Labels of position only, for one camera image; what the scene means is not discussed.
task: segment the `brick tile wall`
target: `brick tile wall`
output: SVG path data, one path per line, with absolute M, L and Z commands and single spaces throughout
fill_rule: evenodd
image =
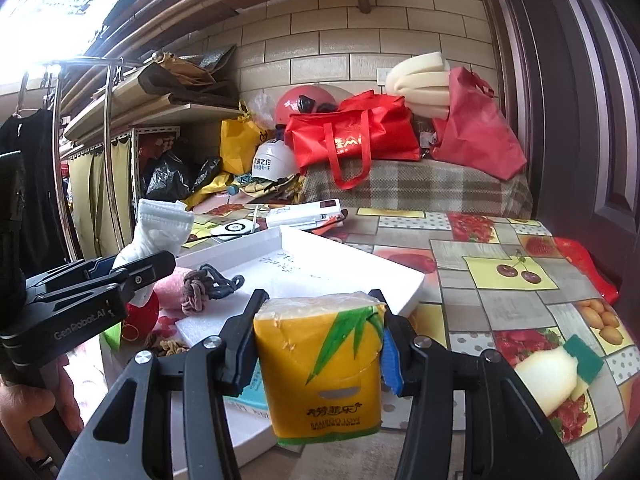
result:
M 244 99 L 264 92 L 277 100 L 292 86 L 315 82 L 350 93 L 380 92 L 377 68 L 435 50 L 497 91 L 482 0 L 370 1 L 372 12 L 362 14 L 356 0 L 271 0 L 192 32 L 178 53 L 236 44 L 224 70 Z

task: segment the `red non-woven bag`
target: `red non-woven bag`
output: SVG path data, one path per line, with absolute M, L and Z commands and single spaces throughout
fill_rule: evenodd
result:
M 372 159 L 419 160 L 420 145 L 403 97 L 373 90 L 345 99 L 337 112 L 292 114 L 284 133 L 299 168 L 329 160 L 336 186 L 352 189 L 369 174 Z M 338 158 L 361 157 L 362 172 L 340 176 Z
M 458 67 L 449 73 L 449 118 L 434 119 L 436 160 L 509 180 L 527 163 L 522 148 L 494 101 L 494 90 L 478 74 Z

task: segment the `white cap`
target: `white cap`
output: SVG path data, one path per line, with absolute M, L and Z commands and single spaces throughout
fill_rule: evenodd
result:
M 251 174 L 274 182 L 299 173 L 293 150 L 282 140 L 268 140 L 255 152 Z

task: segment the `green tag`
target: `green tag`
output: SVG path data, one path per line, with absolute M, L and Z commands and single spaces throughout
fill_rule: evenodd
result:
M 104 339 L 111 347 L 111 350 L 117 352 L 120 350 L 120 334 L 122 332 L 122 323 L 116 323 L 104 332 Z

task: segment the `red helmet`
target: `red helmet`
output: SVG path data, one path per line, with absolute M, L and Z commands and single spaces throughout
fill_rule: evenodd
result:
M 315 85 L 296 86 L 279 99 L 276 105 L 276 124 L 287 124 L 291 114 L 333 112 L 337 106 L 335 99 L 324 88 Z

